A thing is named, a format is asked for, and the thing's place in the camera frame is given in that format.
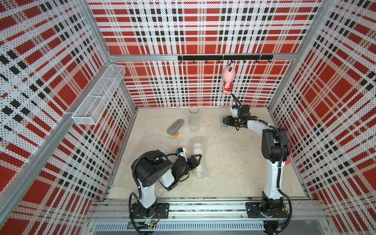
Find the grey tape dispenser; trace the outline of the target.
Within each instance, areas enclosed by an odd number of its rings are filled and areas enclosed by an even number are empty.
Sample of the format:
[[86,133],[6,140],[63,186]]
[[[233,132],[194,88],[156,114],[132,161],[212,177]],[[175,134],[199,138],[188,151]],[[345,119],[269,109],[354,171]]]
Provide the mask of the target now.
[[220,129],[222,132],[228,131],[228,125],[226,124],[226,120],[227,120],[226,116],[222,116],[220,118]]

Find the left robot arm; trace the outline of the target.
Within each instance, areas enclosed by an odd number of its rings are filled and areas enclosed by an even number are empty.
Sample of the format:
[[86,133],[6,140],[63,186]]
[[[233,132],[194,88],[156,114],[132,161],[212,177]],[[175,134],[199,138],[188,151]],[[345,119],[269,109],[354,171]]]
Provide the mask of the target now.
[[167,190],[173,190],[184,181],[185,176],[196,169],[202,159],[201,154],[187,157],[185,148],[174,153],[164,154],[159,150],[149,151],[140,156],[131,165],[132,177],[137,185],[138,198],[130,205],[132,219],[166,219],[169,203],[158,203],[155,184],[160,182]]

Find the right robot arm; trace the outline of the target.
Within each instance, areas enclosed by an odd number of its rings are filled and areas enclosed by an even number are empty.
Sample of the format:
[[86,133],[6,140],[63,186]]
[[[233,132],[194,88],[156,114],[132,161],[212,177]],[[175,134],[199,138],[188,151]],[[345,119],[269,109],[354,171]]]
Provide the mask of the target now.
[[283,169],[290,155],[286,130],[252,116],[248,105],[233,105],[231,112],[230,116],[223,118],[224,125],[237,130],[247,128],[261,136],[261,153],[266,160],[267,169],[260,209],[256,213],[264,217],[285,214],[284,198],[287,198],[287,195],[282,192],[281,186]]

